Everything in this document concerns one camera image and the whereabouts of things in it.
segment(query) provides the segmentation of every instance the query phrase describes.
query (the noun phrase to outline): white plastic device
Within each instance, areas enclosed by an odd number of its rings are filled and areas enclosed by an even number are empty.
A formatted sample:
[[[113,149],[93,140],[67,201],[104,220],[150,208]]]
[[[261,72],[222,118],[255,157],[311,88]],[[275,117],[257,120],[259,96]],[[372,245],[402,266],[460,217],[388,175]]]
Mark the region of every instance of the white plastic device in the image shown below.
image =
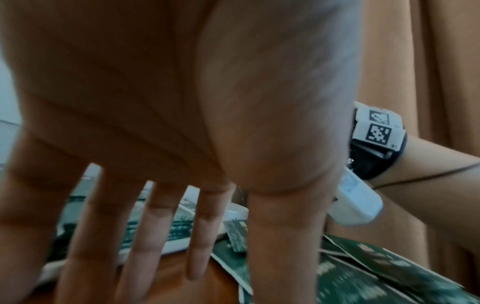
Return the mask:
[[[328,214],[343,226],[367,224],[384,206],[382,198],[347,167],[335,198]]]

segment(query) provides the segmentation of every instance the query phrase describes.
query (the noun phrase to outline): hand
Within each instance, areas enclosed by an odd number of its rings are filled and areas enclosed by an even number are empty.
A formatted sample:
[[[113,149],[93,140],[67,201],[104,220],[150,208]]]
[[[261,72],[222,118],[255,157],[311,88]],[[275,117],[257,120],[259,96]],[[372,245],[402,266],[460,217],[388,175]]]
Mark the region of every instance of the hand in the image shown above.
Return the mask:
[[[0,1],[23,127],[0,190],[0,303],[35,285],[65,201],[102,167],[58,285],[105,303],[130,210],[155,182],[116,300],[145,296],[177,204],[201,189],[187,275],[236,184],[250,191],[257,303],[314,303],[323,220],[347,159],[356,0]]]

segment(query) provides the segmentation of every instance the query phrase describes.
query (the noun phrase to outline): brown curtain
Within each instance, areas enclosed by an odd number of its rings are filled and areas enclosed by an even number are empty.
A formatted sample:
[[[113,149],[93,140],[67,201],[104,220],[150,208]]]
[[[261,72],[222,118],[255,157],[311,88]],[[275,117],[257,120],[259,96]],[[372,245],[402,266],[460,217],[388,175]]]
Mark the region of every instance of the brown curtain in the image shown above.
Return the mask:
[[[358,100],[402,115],[413,134],[480,156],[480,1],[365,0]],[[478,294],[480,259],[392,202],[363,227],[328,233],[395,251]]]

